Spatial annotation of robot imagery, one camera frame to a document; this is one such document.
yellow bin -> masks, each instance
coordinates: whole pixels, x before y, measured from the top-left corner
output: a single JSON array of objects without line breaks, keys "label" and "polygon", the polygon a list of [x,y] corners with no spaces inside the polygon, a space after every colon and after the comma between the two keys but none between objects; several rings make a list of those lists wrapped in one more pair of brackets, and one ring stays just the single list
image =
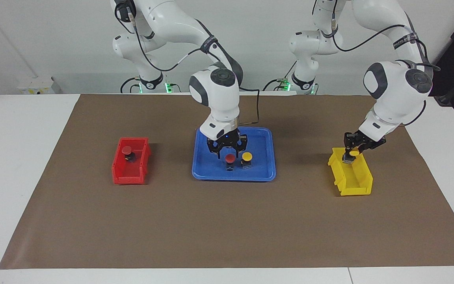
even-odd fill
[{"label": "yellow bin", "polygon": [[369,195],[372,190],[372,174],[369,171],[364,155],[357,156],[353,164],[342,162],[346,148],[332,148],[328,165],[332,167],[335,182],[341,196]]}]

white robotic arm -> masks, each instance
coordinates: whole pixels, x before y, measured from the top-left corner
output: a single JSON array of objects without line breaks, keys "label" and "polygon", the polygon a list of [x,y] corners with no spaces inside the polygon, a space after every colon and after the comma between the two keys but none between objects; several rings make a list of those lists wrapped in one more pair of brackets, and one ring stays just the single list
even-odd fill
[{"label": "white robotic arm", "polygon": [[199,47],[196,51],[204,52],[215,62],[190,79],[192,97],[211,108],[211,114],[200,131],[208,138],[213,153],[220,155],[223,147],[232,147],[238,152],[245,150],[247,138],[238,133],[239,86],[243,70],[216,37],[200,21],[182,11],[174,0],[110,1],[127,29],[126,35],[115,37],[113,48],[117,54],[136,64],[147,89],[148,86],[155,87],[159,80],[162,82],[162,71],[172,68],[157,68],[146,53],[168,42],[193,43]]},{"label": "white robotic arm", "polygon": [[[358,148],[360,153],[374,149],[386,142],[384,135],[418,118],[432,90],[435,68],[424,54],[409,17],[396,0],[351,2],[357,22],[390,38],[400,60],[374,63],[365,73],[364,86],[376,99],[376,104],[359,131],[345,134],[346,163],[355,160],[350,155],[352,149]],[[318,64],[311,56],[350,51],[341,48],[337,23],[345,3],[346,0],[317,0],[313,19],[319,30],[297,33],[290,39],[290,49],[298,60],[292,75],[297,91],[306,92],[314,83]]]}]

blue plastic tray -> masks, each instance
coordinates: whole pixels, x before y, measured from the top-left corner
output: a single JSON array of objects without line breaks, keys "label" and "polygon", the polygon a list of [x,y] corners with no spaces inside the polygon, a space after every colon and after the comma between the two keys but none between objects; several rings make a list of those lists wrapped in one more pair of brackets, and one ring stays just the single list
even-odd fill
[{"label": "blue plastic tray", "polygon": [[234,164],[234,171],[225,170],[225,156],[229,153],[236,154],[234,149],[223,148],[220,160],[216,153],[209,152],[207,138],[199,130],[196,133],[194,162],[192,175],[200,180],[223,181],[272,181],[276,178],[276,163],[274,161],[274,146],[272,133],[267,128],[240,127],[241,134],[248,136],[246,151],[253,154],[252,167],[243,170],[241,155]]}]

white tabletop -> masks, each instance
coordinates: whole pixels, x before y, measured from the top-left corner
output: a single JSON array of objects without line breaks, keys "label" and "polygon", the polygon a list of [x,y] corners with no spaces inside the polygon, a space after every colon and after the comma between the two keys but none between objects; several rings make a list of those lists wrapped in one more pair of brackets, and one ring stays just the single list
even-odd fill
[{"label": "white tabletop", "polygon": [[[0,95],[0,260],[78,97]],[[454,110],[430,98],[407,131],[454,211]],[[454,267],[0,270],[2,282],[444,284]]]}]

brown surface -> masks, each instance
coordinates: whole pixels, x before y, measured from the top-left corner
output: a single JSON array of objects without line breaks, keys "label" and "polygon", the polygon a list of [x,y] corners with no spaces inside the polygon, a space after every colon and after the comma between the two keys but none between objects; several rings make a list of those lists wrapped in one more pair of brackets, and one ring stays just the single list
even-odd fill
[{"label": "brown surface", "polygon": [[[0,269],[454,265],[454,214],[405,129],[366,152],[371,196],[333,186],[330,148],[372,103],[263,97],[277,178],[230,183],[191,175],[209,110],[190,97],[82,95]],[[112,184],[123,136],[150,137],[149,185]]]}]

